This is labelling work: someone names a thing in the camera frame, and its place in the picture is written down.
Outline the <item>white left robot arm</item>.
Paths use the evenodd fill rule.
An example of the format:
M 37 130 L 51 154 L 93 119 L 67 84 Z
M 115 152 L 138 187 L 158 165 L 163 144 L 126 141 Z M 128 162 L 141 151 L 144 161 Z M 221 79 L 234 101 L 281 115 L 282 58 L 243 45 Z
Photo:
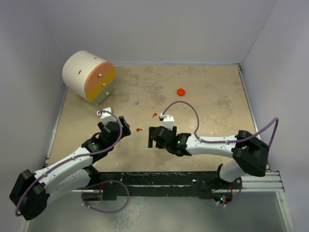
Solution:
M 35 172 L 26 169 L 19 174 L 9 195 L 15 216 L 32 220 L 52 201 L 76 189 L 95 189 L 108 183 L 123 185 L 119 180 L 104 180 L 93 164 L 131 134 L 130 125 L 123 116 L 111 114 L 102 116 L 98 127 L 99 132 L 64 159 Z

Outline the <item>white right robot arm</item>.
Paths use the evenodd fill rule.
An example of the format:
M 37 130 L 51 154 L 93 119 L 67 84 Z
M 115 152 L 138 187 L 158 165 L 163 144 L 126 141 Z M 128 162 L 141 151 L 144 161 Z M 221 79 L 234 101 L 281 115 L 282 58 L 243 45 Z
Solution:
M 199 141 L 193 134 L 177 133 L 177 127 L 168 129 L 163 126 L 150 127 L 148 147 L 165 149 L 178 157 L 193 155 L 216 155 L 231 158 L 231 161 L 219 166 L 215 177 L 215 185 L 226 189 L 231 183 L 245 175 L 263 177 L 266 175 L 269 146 L 253 137 L 248 131 L 240 130 L 237 135 L 224 137 L 222 143 L 217 143 L 219 137 L 210 137 L 210 144 Z

